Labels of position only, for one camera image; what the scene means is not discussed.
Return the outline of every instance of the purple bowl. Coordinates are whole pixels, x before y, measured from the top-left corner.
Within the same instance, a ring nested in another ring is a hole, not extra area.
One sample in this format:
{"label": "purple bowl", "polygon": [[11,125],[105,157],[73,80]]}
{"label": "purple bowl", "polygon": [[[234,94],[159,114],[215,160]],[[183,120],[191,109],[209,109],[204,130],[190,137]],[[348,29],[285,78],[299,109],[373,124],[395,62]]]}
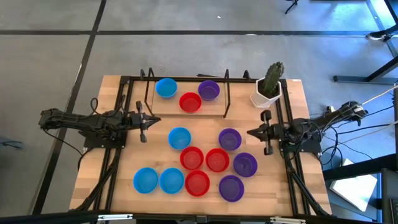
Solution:
{"label": "purple bowl", "polygon": [[244,185],[242,180],[234,175],[227,175],[222,178],[218,186],[218,190],[223,199],[229,202],[237,202],[244,193]]}
{"label": "purple bowl", "polygon": [[257,161],[249,153],[239,153],[234,159],[234,170],[242,177],[251,177],[257,171]]}
{"label": "purple bowl", "polygon": [[225,150],[235,150],[242,144],[242,137],[239,132],[233,128],[226,128],[220,132],[218,142]]}
{"label": "purple bowl", "polygon": [[203,100],[214,100],[220,93],[220,87],[217,82],[206,80],[198,87],[198,93]]}

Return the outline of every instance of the red bowl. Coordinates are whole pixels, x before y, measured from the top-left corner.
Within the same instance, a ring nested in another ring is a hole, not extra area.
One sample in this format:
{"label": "red bowl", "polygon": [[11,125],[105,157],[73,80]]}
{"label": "red bowl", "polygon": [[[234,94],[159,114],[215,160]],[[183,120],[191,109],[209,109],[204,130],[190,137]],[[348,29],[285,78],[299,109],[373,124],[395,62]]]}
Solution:
{"label": "red bowl", "polygon": [[210,179],[201,170],[194,170],[185,178],[185,188],[187,192],[195,197],[205,195],[210,187]]}
{"label": "red bowl", "polygon": [[206,165],[214,172],[223,172],[229,166],[229,155],[224,149],[212,149],[207,152]]}
{"label": "red bowl", "polygon": [[180,154],[181,165],[189,170],[195,170],[203,164],[202,151],[195,146],[186,147]]}
{"label": "red bowl", "polygon": [[185,93],[180,97],[180,107],[187,113],[194,113],[201,106],[201,98],[196,93]]}

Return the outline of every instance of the blue bowl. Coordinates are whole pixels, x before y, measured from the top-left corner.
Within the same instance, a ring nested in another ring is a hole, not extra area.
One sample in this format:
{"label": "blue bowl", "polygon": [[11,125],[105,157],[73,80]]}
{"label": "blue bowl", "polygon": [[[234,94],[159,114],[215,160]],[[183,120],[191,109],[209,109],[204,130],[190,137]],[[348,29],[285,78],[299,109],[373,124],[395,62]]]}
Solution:
{"label": "blue bowl", "polygon": [[169,144],[174,149],[185,149],[191,140],[191,134],[186,128],[174,128],[169,134]]}
{"label": "blue bowl", "polygon": [[184,186],[184,175],[177,168],[168,168],[160,175],[160,188],[168,194],[177,194]]}
{"label": "blue bowl", "polygon": [[136,172],[132,183],[139,193],[149,194],[156,189],[158,176],[154,169],[145,167]]}
{"label": "blue bowl", "polygon": [[163,78],[156,83],[155,90],[159,96],[170,99],[177,92],[177,83],[172,78]]}

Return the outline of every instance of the white cable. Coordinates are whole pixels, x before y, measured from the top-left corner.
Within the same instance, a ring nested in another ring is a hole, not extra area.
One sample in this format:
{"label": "white cable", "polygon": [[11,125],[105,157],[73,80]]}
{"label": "white cable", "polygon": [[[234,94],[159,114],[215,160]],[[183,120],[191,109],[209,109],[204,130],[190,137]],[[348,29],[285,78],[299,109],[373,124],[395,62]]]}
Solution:
{"label": "white cable", "polygon": [[381,128],[381,129],[378,129],[378,130],[373,131],[373,132],[371,132],[371,133],[366,133],[366,134],[363,134],[363,135],[361,135],[361,136],[358,136],[358,137],[349,139],[349,140],[347,140],[347,141],[343,141],[343,142],[341,142],[341,143],[339,143],[339,144],[346,143],[346,142],[352,141],[352,140],[354,140],[354,139],[361,138],[361,137],[363,137],[363,136],[367,136],[367,135],[370,135],[370,134],[374,134],[374,133],[376,133],[376,132],[378,132],[378,131],[384,130],[384,129],[386,129],[386,128],[390,127],[390,126],[393,126],[393,125],[395,125],[395,124],[397,124],[397,123],[398,123],[398,120],[395,121],[395,122],[393,122],[393,123],[391,123],[391,124],[389,124],[389,125],[386,126],[386,127],[383,127],[383,128]]}
{"label": "white cable", "polygon": [[371,98],[371,99],[368,100],[368,101],[365,101],[364,103],[362,103],[362,105],[365,105],[366,103],[369,103],[370,101],[372,101],[372,100],[376,99],[377,97],[380,97],[380,96],[382,96],[382,95],[384,95],[384,94],[390,92],[391,90],[393,90],[393,89],[395,89],[395,88],[397,88],[397,87],[398,87],[398,85],[397,85],[397,86],[394,85],[394,87],[392,87],[391,89],[385,91],[384,93],[381,93],[380,95],[377,95],[377,96]]}

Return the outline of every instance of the potted cactus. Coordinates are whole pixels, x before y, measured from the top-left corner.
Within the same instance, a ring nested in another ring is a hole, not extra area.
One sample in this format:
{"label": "potted cactus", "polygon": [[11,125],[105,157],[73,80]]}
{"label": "potted cactus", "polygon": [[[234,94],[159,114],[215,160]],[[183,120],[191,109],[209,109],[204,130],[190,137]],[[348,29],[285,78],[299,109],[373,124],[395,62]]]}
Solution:
{"label": "potted cactus", "polygon": [[279,99],[282,90],[279,78],[284,73],[284,64],[282,62],[273,63],[264,78],[256,81],[256,89],[250,96],[250,100],[257,108],[268,108]]}

